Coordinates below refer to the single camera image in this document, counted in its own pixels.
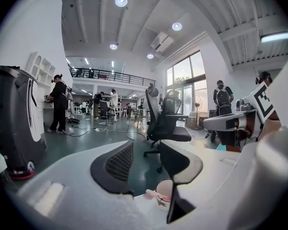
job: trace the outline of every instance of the office chair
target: office chair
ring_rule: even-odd
[[[99,104],[100,104],[100,117],[106,116],[107,124],[108,124],[108,117],[114,117],[115,112],[113,109],[110,109],[108,107],[108,104],[106,102],[100,101]]]
[[[188,118],[187,115],[177,113],[179,110],[181,100],[178,98],[177,91],[169,91],[163,100],[163,110],[159,111],[157,96],[158,89],[150,84],[150,87],[145,91],[147,103],[150,111],[150,122],[147,130],[147,136],[153,140],[153,145],[162,140],[169,139],[175,141],[190,141],[191,136],[184,127],[176,126],[179,118]],[[150,153],[160,153],[159,149],[144,152],[144,157]],[[157,169],[159,173],[162,172],[162,166]]]

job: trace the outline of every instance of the black backpack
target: black backpack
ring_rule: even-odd
[[[230,105],[229,94],[226,91],[226,86],[222,89],[216,88],[216,103],[218,106]]]

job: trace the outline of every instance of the mesh panel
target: mesh panel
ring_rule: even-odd
[[[129,170],[133,162],[133,144],[109,158],[106,171],[115,179],[127,182]]]

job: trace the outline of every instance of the fluorescent light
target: fluorescent light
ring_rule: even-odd
[[[173,25],[172,25],[172,29],[174,31],[180,31],[182,29],[182,24],[179,23],[179,22],[175,22]]]
[[[269,35],[264,35],[261,37],[261,42],[271,42],[275,40],[282,40],[282,39],[288,39],[288,32],[282,32],[282,33],[273,33]]]
[[[111,44],[110,45],[110,49],[117,49],[117,45],[116,44]]]
[[[128,3],[128,0],[115,0],[115,4],[119,7],[124,7]]]

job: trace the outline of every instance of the floor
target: floor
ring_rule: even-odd
[[[104,128],[99,123],[104,120],[93,120],[90,115],[77,115],[80,119],[78,124],[67,124],[66,133],[74,133],[74,136],[84,134],[90,129],[85,128]],[[48,133],[47,127],[45,127],[45,140],[47,144],[46,154],[42,158],[39,164],[36,165],[36,173],[43,171],[45,168],[55,163],[57,160],[84,150],[93,149],[102,145],[106,145],[113,142],[134,139],[133,145],[133,164],[130,169],[128,185],[133,190],[134,196],[141,195],[146,189],[155,190],[158,182],[168,179],[168,174],[165,170],[162,173],[158,173],[156,169],[160,166],[160,159],[158,154],[149,154],[147,158],[143,157],[143,153],[146,150],[150,150],[152,141],[146,140],[140,134],[133,133],[133,123],[130,123],[128,129],[129,120],[126,117],[118,119],[114,124],[108,124],[108,131],[96,132],[90,130],[86,134],[80,137],[71,137],[64,134]],[[146,132],[147,125],[143,121],[139,125],[139,132]],[[184,126],[183,122],[177,122],[178,126]],[[199,148],[211,148],[216,149],[218,144],[210,142],[210,139],[204,139],[207,131],[197,131],[188,129],[192,140],[189,142],[195,147]],[[17,182],[17,186],[21,186],[24,182]]]

